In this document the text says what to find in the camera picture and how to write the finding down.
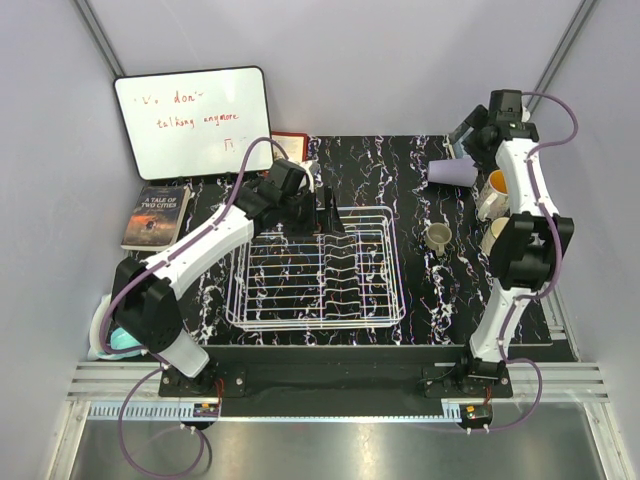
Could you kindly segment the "red paperback book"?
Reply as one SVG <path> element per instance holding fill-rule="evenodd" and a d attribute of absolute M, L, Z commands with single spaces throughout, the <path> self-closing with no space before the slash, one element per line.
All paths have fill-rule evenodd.
<path fill-rule="evenodd" d="M 309 139 L 307 134 L 273 132 L 271 138 L 285 150 L 290 161 L 302 164 L 307 160 Z"/>

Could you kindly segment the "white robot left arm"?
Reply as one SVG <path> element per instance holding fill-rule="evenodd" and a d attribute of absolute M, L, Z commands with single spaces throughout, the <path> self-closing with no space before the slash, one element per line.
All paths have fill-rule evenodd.
<path fill-rule="evenodd" d="M 121 261 L 105 321 L 114 321 L 143 350 L 176 368 L 190 393 L 208 394 L 216 372 L 186 332 L 178 302 L 215 263 L 275 226 L 294 238 L 344 230 L 333 189 L 316 187 L 307 169 L 278 159 L 266 176 L 237 181 L 227 203 L 173 246 L 143 261 Z"/>

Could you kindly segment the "floral white mug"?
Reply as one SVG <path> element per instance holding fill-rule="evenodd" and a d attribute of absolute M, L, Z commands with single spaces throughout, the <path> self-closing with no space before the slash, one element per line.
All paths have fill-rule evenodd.
<path fill-rule="evenodd" d="M 509 196 L 503 171 L 491 172 L 476 200 L 479 221 L 495 220 L 509 210 Z"/>

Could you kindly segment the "white wire dish rack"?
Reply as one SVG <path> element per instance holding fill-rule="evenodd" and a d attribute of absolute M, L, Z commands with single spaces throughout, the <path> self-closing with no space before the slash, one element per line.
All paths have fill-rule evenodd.
<path fill-rule="evenodd" d="M 287 237 L 282 228 L 232 254 L 226 320 L 246 332 L 376 329 L 406 307 L 394 215 L 341 207 L 337 234 Z"/>

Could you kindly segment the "black marble pattern mat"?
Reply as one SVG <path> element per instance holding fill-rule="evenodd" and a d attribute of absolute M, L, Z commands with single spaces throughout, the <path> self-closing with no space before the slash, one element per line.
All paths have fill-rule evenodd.
<path fill-rule="evenodd" d="M 340 206 L 386 205 L 395 229 L 407 314 L 377 330 L 246 333 L 226 320 L 230 261 L 224 259 L 180 301 L 186 330 L 204 345 L 430 345 L 463 344 L 478 325 L 491 291 L 486 230 L 475 213 L 476 189 L 430 185 L 432 160 L 449 155 L 441 136 L 319 136 L 308 156 L 320 165 Z M 425 230 L 444 223 L 452 239 L 437 257 Z"/>

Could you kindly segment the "cream ribbed cup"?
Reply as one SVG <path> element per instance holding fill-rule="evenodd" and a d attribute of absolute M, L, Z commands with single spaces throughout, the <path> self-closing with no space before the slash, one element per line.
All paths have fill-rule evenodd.
<path fill-rule="evenodd" d="M 490 226 L 487 228 L 481 241 L 481 250 L 486 256 L 489 256 L 491 254 L 491 251 L 497 239 L 501 235 L 508 222 L 508 217 L 499 217 L 493 220 Z"/>

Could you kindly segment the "dark blue book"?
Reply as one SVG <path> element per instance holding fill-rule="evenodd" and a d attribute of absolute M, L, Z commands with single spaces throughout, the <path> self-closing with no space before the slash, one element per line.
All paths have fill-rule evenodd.
<path fill-rule="evenodd" d="M 471 127 L 466 124 L 461 124 L 448 135 L 449 152 L 452 158 L 463 158 L 467 156 L 463 142 L 471 132 Z"/>

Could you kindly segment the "Tale of Two Cities book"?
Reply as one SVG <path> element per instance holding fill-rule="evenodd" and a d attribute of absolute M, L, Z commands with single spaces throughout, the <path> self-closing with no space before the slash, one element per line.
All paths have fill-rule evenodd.
<path fill-rule="evenodd" d="M 124 250 L 160 252 L 179 235 L 191 189 L 187 185 L 142 188 L 125 229 Z"/>

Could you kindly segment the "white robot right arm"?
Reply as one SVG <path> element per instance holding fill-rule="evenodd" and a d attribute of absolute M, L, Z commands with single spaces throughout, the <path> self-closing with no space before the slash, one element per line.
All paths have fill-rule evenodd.
<path fill-rule="evenodd" d="M 479 326 L 458 360 L 453 384 L 466 396 L 483 396 L 506 385 L 508 349 L 528 304 L 548 295 L 560 275 L 574 222 L 560 215 L 547 190 L 534 123 L 524 119 L 520 90 L 494 90 L 487 107 L 466 119 L 462 144 L 483 169 L 505 179 L 509 220 L 489 255 L 493 286 Z"/>

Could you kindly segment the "white whiteboard black frame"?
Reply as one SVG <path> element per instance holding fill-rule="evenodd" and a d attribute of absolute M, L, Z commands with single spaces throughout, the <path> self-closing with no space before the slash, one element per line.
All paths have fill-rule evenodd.
<path fill-rule="evenodd" d="M 236 173 L 271 135 L 257 66 L 124 77 L 114 89 L 144 180 Z"/>

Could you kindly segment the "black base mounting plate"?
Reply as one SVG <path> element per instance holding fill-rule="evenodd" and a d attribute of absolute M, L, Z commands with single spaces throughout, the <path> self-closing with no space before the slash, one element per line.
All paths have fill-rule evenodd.
<path fill-rule="evenodd" d="M 221 393 L 225 417 L 423 417 L 442 399 L 508 398 L 508 374 L 463 379 L 462 346 L 210 346 L 202 381 L 170 369 L 162 397 Z"/>

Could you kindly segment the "small beige mug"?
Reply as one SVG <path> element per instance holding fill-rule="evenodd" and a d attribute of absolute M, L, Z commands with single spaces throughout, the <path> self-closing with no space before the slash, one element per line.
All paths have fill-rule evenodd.
<path fill-rule="evenodd" d="M 437 257 L 442 257 L 445 254 L 451 239 L 452 232 L 444 223 L 432 223 L 425 230 L 425 244 Z"/>

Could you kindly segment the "lilac plastic cup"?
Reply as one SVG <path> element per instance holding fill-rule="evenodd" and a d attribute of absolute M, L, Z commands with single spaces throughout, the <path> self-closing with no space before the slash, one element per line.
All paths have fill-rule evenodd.
<path fill-rule="evenodd" d="M 478 176 L 478 169 L 471 157 L 433 160 L 427 168 L 429 183 L 472 187 Z"/>

